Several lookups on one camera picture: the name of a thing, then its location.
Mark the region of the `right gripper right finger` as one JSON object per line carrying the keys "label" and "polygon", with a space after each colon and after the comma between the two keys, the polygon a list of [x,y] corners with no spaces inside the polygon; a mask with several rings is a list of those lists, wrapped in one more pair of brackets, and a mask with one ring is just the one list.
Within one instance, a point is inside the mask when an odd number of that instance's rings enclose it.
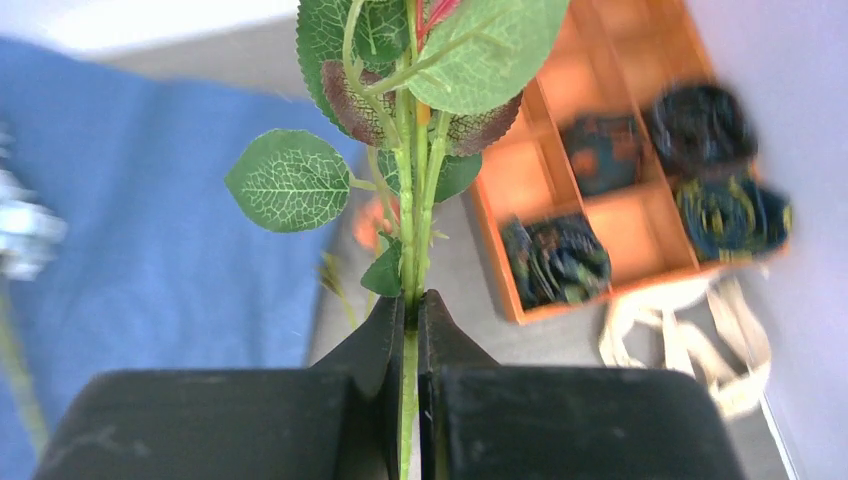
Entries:
{"label": "right gripper right finger", "polygon": [[502,365],[421,298],[426,479],[741,479],[718,410],[669,370]]}

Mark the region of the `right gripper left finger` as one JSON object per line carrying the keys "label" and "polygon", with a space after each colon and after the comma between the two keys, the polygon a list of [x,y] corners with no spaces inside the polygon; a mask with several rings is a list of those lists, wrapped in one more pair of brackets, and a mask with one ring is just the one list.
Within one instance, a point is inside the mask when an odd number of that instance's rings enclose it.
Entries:
{"label": "right gripper left finger", "polygon": [[403,302],[303,369],[118,370],[74,398],[38,479],[395,479]]}

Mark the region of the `blue wrapping paper sheet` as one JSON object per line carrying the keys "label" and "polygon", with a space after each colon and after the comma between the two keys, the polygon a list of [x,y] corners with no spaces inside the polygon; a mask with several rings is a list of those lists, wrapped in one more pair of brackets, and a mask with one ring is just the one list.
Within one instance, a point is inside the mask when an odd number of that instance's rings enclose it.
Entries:
{"label": "blue wrapping paper sheet", "polygon": [[35,453],[4,374],[3,478],[36,478],[62,417],[97,375],[303,369],[333,220],[267,231],[224,180],[272,129],[312,133],[353,168],[363,146],[315,105],[148,80],[5,39],[1,121],[13,139],[4,168],[64,233],[36,243],[48,262],[33,280],[1,280],[8,336],[48,429]]}

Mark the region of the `orange rose stem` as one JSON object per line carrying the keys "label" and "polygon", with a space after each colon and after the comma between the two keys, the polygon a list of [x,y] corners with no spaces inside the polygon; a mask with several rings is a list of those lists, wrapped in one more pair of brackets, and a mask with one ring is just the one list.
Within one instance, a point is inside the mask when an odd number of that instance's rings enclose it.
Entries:
{"label": "orange rose stem", "polygon": [[379,254],[362,286],[398,298],[400,365],[391,371],[388,473],[410,473],[418,411],[419,311],[434,237],[433,210],[447,158],[469,161],[511,128],[525,87],[552,52],[565,1],[303,1],[296,53],[312,99],[367,147],[388,177],[357,178],[327,141],[272,129],[225,176],[243,214],[275,233],[313,230],[345,209],[353,189],[382,203]]}

